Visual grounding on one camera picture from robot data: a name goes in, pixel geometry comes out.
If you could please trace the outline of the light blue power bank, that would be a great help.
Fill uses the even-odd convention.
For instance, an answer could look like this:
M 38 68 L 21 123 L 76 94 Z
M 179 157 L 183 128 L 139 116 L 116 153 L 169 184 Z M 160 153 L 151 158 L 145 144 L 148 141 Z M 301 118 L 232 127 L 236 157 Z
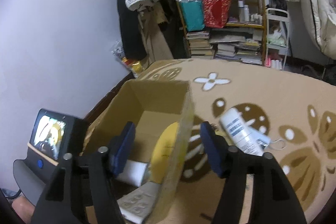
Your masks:
M 280 151 L 286 147 L 286 141 L 284 139 L 272 140 L 265 134 L 262 134 L 260 131 L 249 126 L 248 127 L 254 139 L 258 142 L 260 147 L 265 150 L 266 148 Z

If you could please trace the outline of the white power adapter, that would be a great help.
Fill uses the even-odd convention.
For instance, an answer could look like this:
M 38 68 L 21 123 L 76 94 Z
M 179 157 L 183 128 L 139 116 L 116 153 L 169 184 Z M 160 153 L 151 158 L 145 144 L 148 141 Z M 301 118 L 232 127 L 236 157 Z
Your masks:
M 128 185 L 140 187 L 149 179 L 149 164 L 147 162 L 127 160 L 123 172 L 116 180 Z

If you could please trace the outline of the white cylindrical bottle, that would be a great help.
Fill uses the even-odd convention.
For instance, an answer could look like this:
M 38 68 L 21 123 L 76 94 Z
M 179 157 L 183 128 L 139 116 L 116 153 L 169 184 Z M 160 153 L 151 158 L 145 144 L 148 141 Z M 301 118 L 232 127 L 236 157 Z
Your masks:
M 241 151 L 249 155 L 263 155 L 260 145 L 252 136 L 248 126 L 236 108 L 227 110 L 220 117 L 219 121 L 234 145 Z

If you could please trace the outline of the brown cardboard box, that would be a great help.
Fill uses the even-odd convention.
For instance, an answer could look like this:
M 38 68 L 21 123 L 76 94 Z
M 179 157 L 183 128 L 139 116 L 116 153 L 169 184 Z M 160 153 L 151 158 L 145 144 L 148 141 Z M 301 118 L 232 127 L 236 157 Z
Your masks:
M 169 168 L 160 184 L 153 211 L 144 223 L 159 223 L 168 215 L 182 174 L 193 120 L 189 82 L 129 80 L 90 129 L 85 154 L 107 145 L 112 137 L 120 135 L 127 122 L 133 122 L 135 140 L 128 159 L 147 162 L 150 172 L 150 159 L 157 140 L 167 126 L 179 123 Z

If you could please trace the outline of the yellow round disc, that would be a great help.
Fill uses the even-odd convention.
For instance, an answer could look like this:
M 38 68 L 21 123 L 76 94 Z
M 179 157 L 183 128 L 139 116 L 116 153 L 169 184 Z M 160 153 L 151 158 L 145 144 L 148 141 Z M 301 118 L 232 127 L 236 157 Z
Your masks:
M 179 123 L 167 126 L 160 135 L 150 159 L 150 181 L 161 184 L 169 168 L 169 158 L 175 147 Z

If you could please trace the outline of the white air conditioner remote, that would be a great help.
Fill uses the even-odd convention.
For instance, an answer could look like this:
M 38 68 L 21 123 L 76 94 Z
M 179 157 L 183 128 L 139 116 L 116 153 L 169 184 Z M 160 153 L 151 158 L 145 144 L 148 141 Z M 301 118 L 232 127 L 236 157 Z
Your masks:
M 160 188 L 160 184 L 149 181 L 119 198 L 117 203 L 123 217 L 132 223 L 144 223 L 153 211 Z

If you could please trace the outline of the black device with screen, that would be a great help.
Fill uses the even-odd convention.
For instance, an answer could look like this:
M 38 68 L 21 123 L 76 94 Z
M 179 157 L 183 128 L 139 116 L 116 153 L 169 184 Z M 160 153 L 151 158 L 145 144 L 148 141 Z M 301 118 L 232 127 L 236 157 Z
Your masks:
M 13 175 L 23 195 L 36 205 L 64 154 L 78 156 L 89 122 L 75 116 L 40 109 L 27 143 L 27 156 L 13 162 Z

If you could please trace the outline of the beige brown patterned rug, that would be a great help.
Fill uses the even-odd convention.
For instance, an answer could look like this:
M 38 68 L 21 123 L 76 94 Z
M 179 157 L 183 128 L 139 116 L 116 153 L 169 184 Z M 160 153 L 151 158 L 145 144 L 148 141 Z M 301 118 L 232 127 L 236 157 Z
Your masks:
M 335 87 L 224 60 L 151 64 L 90 126 L 84 153 L 127 122 L 129 223 L 312 223 L 335 190 Z

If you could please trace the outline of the plastic snack bag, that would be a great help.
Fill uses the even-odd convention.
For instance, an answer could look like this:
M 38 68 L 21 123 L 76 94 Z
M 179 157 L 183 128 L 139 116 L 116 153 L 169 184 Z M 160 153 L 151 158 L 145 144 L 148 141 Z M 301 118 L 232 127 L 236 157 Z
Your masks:
M 126 69 L 128 69 L 135 78 L 138 78 L 144 71 L 140 61 L 128 59 L 126 57 L 121 41 L 117 41 L 117 43 L 112 47 L 111 52 L 113 53 L 115 59 L 126 67 Z

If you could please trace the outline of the stack of books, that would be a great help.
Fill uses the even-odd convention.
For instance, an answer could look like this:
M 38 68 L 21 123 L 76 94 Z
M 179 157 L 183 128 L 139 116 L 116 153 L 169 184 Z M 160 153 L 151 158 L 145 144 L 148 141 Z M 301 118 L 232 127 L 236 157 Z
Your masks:
M 209 31 L 188 32 L 186 40 L 191 58 L 213 59 L 214 49 L 210 43 Z

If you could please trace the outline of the yellow metal shelf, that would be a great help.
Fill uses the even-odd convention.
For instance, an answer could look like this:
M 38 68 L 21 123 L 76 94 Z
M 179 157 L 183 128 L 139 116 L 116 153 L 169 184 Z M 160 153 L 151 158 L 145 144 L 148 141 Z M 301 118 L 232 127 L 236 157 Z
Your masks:
M 265 0 L 176 0 L 190 57 L 264 61 Z

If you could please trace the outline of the white metal cart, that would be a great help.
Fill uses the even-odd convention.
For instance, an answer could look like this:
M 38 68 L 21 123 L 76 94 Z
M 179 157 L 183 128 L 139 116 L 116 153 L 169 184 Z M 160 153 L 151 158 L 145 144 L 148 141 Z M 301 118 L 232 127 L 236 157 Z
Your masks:
M 289 50 L 289 13 L 282 9 L 266 9 L 265 66 L 283 71 Z

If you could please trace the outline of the red gift bag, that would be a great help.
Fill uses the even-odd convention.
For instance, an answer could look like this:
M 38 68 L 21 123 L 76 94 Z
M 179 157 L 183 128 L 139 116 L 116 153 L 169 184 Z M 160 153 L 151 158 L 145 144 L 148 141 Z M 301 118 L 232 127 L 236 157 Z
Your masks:
M 223 28 L 227 24 L 231 0 L 202 0 L 204 23 L 208 28 Z

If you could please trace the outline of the teal bag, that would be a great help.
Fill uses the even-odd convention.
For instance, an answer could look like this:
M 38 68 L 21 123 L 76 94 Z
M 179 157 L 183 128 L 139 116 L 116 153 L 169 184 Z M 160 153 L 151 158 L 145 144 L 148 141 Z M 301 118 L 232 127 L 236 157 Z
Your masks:
M 188 32 L 205 28 L 202 0 L 178 0 Z

